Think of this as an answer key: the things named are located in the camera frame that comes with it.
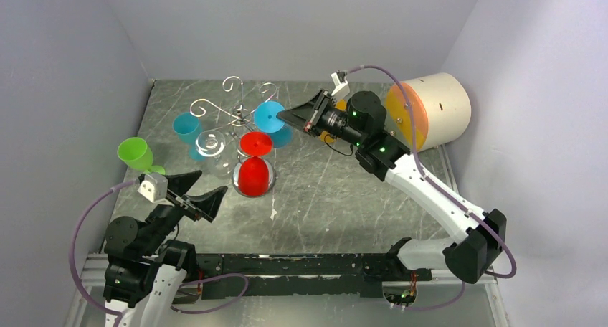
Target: white cylinder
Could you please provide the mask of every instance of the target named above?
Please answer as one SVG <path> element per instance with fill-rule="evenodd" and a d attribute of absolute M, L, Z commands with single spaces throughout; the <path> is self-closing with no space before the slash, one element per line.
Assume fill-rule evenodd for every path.
<path fill-rule="evenodd" d="M 414 109 L 417 149 L 423 151 L 448 143 L 465 132 L 471 119 L 469 96 L 450 74 L 438 74 L 401 82 Z M 412 130 L 405 99 L 393 85 L 386 95 L 386 128 L 412 146 Z"/>

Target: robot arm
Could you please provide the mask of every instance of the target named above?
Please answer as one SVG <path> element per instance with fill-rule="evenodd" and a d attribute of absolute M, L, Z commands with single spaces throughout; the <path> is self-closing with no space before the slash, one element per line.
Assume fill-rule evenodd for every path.
<path fill-rule="evenodd" d="M 376 94 L 355 93 L 348 100 L 346 111 L 335 108 L 334 100 L 332 94 L 321 90 L 307 103 L 284 110 L 277 117 L 311 136 L 317 137 L 326 131 L 333 138 L 341 138 L 357 147 L 356 158 L 367 172 L 413 198 L 447 230 L 449 239 L 410 240 L 403 245 L 399 259 L 407 269 L 448 268 L 459 279 L 476 283 L 502 249 L 470 214 L 478 216 L 503 240 L 504 215 L 497 209 L 485 212 L 441 183 L 424 167 L 424 175 L 420 175 L 409 149 L 384 130 L 386 109 Z M 439 193 L 429 179 L 462 202 L 468 211 L 463 212 Z"/>
<path fill-rule="evenodd" d="M 164 326 L 179 285 L 200 279 L 193 245 L 171 240 L 158 256 L 154 252 L 182 217 L 208 222 L 215 219 L 228 188 L 221 186 L 202 196 L 186 195 L 201 174 L 142 175 L 138 192 L 160 205 L 145 221 L 123 216 L 108 225 L 104 252 L 109 266 L 103 297 L 106 308 L 122 313 L 120 326 Z M 106 315 L 105 325 L 114 326 L 117 318 Z"/>

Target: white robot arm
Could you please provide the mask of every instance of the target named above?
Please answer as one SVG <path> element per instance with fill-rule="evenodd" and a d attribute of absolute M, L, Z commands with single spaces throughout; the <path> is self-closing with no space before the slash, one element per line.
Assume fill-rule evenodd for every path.
<path fill-rule="evenodd" d="M 345 75 L 332 76 L 334 81 L 340 77 Z M 345 83 L 338 80 L 334 91 L 345 91 Z M 355 93 L 346 111 L 335 108 L 334 101 L 331 93 L 320 90 L 307 103 L 277 117 L 312 136 L 325 131 L 357 147 L 356 158 L 366 171 L 410 196 L 445 228 L 448 239 L 406 242 L 398 254 L 405 268 L 447 268 L 466 283 L 476 283 L 503 250 L 504 215 L 497 209 L 485 212 L 416 163 L 415 154 L 384 129 L 386 109 L 376 94 Z M 488 226 L 500 242 L 486 230 Z"/>
<path fill-rule="evenodd" d="M 105 327 L 113 327 L 117 318 L 120 319 L 122 327 L 166 326 L 167 313 L 185 278 L 184 269 L 177 270 L 174 266 L 162 265 L 154 278 L 152 291 L 137 302 L 135 308 L 129 308 L 128 304 L 121 300 L 111 300 L 105 303 L 106 308 L 123 313 L 122 318 L 107 314 Z"/>

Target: clear glass cup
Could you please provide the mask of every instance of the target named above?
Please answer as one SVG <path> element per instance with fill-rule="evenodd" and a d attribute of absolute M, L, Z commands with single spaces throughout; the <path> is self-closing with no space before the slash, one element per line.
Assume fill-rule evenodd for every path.
<path fill-rule="evenodd" d="M 209 173 L 219 178 L 230 177 L 236 158 L 231 158 L 226 149 L 226 137 L 219 131 L 204 131 L 196 138 L 196 150 L 206 157 Z"/>

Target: cable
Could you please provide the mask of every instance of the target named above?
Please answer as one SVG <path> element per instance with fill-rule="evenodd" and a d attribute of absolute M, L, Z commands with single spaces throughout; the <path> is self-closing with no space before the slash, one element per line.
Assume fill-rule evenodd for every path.
<path fill-rule="evenodd" d="M 68 258 L 67 258 L 68 263 L 70 264 L 70 272 L 72 273 L 72 279 L 74 280 L 74 284 L 76 284 L 76 288 L 78 289 L 78 291 L 80 291 L 80 295 L 82 295 L 82 298 L 84 298 L 89 304 L 91 304 L 95 308 L 103 311 L 104 313 L 116 315 L 116 319 L 114 320 L 114 327 L 118 327 L 120 320 L 123 318 L 123 313 L 120 311 L 113 311 L 112 309 L 108 309 L 105 306 L 99 304 L 93 297 L 91 297 L 91 295 L 89 295 L 89 293 L 85 289 L 85 286 L 82 285 L 82 281 L 80 280 L 80 276 L 78 275 L 78 271 L 76 270 L 76 259 L 75 259 L 75 254 L 74 254 L 75 248 L 76 248 L 76 238 L 78 237 L 78 232 L 80 231 L 80 228 L 82 226 L 82 223 L 85 221 L 85 218 L 87 218 L 87 215 L 91 212 L 91 210 L 93 210 L 93 208 L 97 204 L 99 204 L 99 202 L 101 202 L 102 200 L 104 200 L 105 197 L 111 195 L 112 193 L 114 193 L 116 191 L 120 191 L 121 189 L 124 189 L 125 187 L 131 186 L 133 184 L 138 184 L 138 183 L 139 183 L 139 180 L 135 179 L 135 180 L 131 180 L 131 181 L 125 181 L 122 184 L 118 184 L 118 185 L 112 187 L 109 191 L 107 191 L 104 194 L 102 194 L 101 196 L 99 196 L 99 198 L 97 198 L 93 203 L 91 203 L 91 205 L 89 205 L 85 209 L 85 211 L 82 213 L 82 216 L 80 216 L 80 218 L 78 219 L 78 222 L 76 222 L 76 228 L 74 228 L 74 232 L 72 233 L 72 241 L 70 243 L 70 251 L 68 253 Z"/>
<path fill-rule="evenodd" d="M 462 286 L 460 287 L 460 292 L 458 293 L 458 295 L 456 295 L 451 300 L 447 300 L 444 303 L 432 305 L 430 307 L 403 307 L 403 309 L 406 311 L 433 311 L 435 309 L 444 308 L 444 307 L 447 307 L 447 306 L 455 303 L 457 300 L 461 299 L 461 297 L 464 294 L 465 294 L 465 282 L 462 282 Z"/>
<path fill-rule="evenodd" d="M 412 274 L 410 275 L 411 280 L 409 282 L 409 293 L 413 296 L 416 295 L 416 289 L 418 288 L 418 275 L 412 271 Z"/>
<path fill-rule="evenodd" d="M 325 143 L 325 145 L 326 145 L 326 146 L 328 146 L 328 147 L 329 147 L 329 149 L 331 149 L 331 150 L 335 151 L 336 153 L 339 153 L 340 155 L 343 155 L 343 156 L 352 156 L 352 155 L 355 153 L 355 151 L 354 151 L 354 149 L 353 149 L 353 145 L 352 145 L 352 144 L 350 144 L 351 153 L 343 153 L 342 151 L 339 151 L 338 149 L 336 149 L 336 148 L 334 148 L 334 147 L 330 146 L 330 145 L 329 145 L 329 143 L 327 143 L 327 137 L 329 137 L 329 135 L 328 135 L 328 134 L 327 134 L 327 135 L 325 135 L 325 137 L 323 137 L 323 142 Z"/>
<path fill-rule="evenodd" d="M 171 243 L 173 243 L 173 241 L 177 240 L 177 235 L 179 235 L 179 224 L 176 224 L 175 228 L 177 228 L 177 231 L 175 232 L 175 236 L 173 236 L 173 239 L 171 239 L 171 241 L 165 242 L 165 244 L 164 244 L 165 247 L 160 246 L 158 248 L 158 252 L 156 253 L 156 255 L 160 255 L 162 252 L 166 251 L 167 248 L 169 247 L 169 245 Z"/>
<path fill-rule="evenodd" d="M 466 213 L 467 216 L 472 217 L 477 223 L 479 223 L 479 225 L 481 225 L 481 227 L 483 229 L 485 229 L 485 231 L 487 231 L 490 235 L 492 235 L 492 237 L 496 240 L 496 242 L 498 242 L 498 244 L 505 250 L 505 254 L 509 258 L 509 262 L 511 263 L 511 271 L 507 274 L 494 273 L 494 272 L 490 272 L 490 271 L 485 271 L 485 273 L 488 275 L 493 275 L 494 277 L 497 277 L 497 278 L 505 278 L 505 279 L 512 278 L 513 276 L 515 276 L 515 274 L 517 273 L 517 263 L 515 262 L 515 257 L 513 256 L 513 253 L 510 251 L 509 247 L 507 247 L 507 244 L 502 239 L 502 237 L 500 237 L 498 234 L 496 234 L 496 232 L 494 232 L 494 230 L 492 230 L 492 228 L 490 228 L 490 226 L 487 223 L 485 223 L 481 218 L 479 218 L 475 214 L 469 213 L 469 209 L 463 203 L 461 203 L 458 199 L 456 199 L 454 196 L 452 196 L 447 191 L 445 191 L 438 183 L 436 183 L 434 180 L 432 180 L 430 177 L 428 177 L 428 175 L 422 169 L 422 163 L 420 162 L 420 158 L 418 157 L 418 148 L 417 148 L 417 143 L 416 143 L 416 126 L 414 124 L 414 109 L 412 108 L 412 104 L 410 103 L 409 98 L 407 97 L 407 94 L 405 93 L 405 89 L 401 85 L 400 81 L 395 76 L 393 76 L 393 74 L 391 74 L 388 70 L 384 69 L 383 67 L 379 67 L 377 65 L 360 65 L 358 67 L 354 67 L 354 68 L 350 69 L 349 71 L 347 71 L 347 73 L 351 74 L 353 72 L 357 72 L 362 69 L 376 69 L 376 70 L 380 70 L 380 71 L 384 72 L 386 75 L 388 75 L 391 78 L 391 80 L 393 80 L 395 82 L 395 84 L 399 88 L 399 91 L 404 96 L 405 102 L 406 102 L 405 107 L 407 109 L 407 114 L 409 115 L 409 124 L 410 124 L 410 127 L 412 128 L 412 155 L 414 156 L 414 162 L 416 163 L 416 167 L 418 168 L 420 175 L 422 175 L 422 178 L 425 179 L 436 190 L 438 190 L 439 193 L 443 194 L 446 198 L 448 198 L 452 203 L 454 203 L 454 205 L 456 205 L 464 213 Z"/>
<path fill-rule="evenodd" d="M 247 279 L 247 277 L 241 273 L 227 273 L 225 275 L 216 275 L 215 277 L 211 277 L 211 278 L 207 278 L 207 279 L 203 279 L 203 280 L 195 280 L 194 282 L 189 282 L 189 283 L 184 283 L 181 284 L 179 287 L 183 287 L 186 285 L 193 285 L 193 284 L 202 284 L 202 283 L 208 283 L 208 282 L 214 282 L 215 280 L 220 280 L 220 279 L 224 279 L 224 278 L 230 278 L 230 277 L 239 277 L 242 278 L 245 281 L 245 285 L 243 287 L 243 290 L 241 291 L 241 293 L 233 298 L 232 300 L 230 300 L 227 303 L 224 303 L 222 305 L 218 305 L 215 308 L 211 308 L 211 309 L 206 309 L 204 311 L 183 311 L 181 309 L 175 308 L 174 306 L 171 306 L 171 310 L 176 311 L 178 313 L 182 313 L 182 314 L 206 314 L 206 313 L 213 313 L 214 311 L 218 311 L 222 308 L 226 308 L 230 305 L 235 304 L 241 297 L 243 297 L 243 295 L 245 294 L 245 292 L 247 291 L 247 288 L 249 287 L 249 279 Z"/>
<path fill-rule="evenodd" d="M 203 279 L 203 271 L 199 269 L 199 280 Z M 201 283 L 196 286 L 196 293 L 187 293 L 183 290 L 177 290 L 178 293 L 186 296 L 199 297 L 203 293 L 203 289 L 201 288 Z"/>

